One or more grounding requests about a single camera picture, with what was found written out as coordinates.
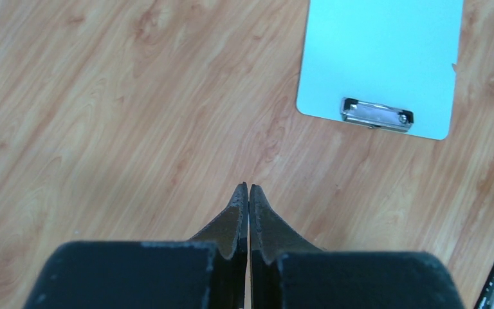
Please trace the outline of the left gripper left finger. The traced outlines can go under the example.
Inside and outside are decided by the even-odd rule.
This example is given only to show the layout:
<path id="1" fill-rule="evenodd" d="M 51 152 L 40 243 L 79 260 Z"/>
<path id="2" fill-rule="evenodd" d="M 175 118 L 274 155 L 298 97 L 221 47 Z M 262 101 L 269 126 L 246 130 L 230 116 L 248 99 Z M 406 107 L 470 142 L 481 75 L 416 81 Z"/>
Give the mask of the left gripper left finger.
<path id="1" fill-rule="evenodd" d="M 43 266 L 26 308 L 242 308 L 248 187 L 184 241 L 70 241 Z"/>

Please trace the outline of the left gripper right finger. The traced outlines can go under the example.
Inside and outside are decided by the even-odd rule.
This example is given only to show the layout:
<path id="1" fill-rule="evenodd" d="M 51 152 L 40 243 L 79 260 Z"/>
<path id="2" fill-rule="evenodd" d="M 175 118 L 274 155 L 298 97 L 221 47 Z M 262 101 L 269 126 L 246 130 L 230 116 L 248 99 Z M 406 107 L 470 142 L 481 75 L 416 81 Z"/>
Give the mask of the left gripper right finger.
<path id="1" fill-rule="evenodd" d="M 447 268 L 427 252 L 337 252 L 310 243 L 249 197 L 254 308 L 462 308 Z"/>

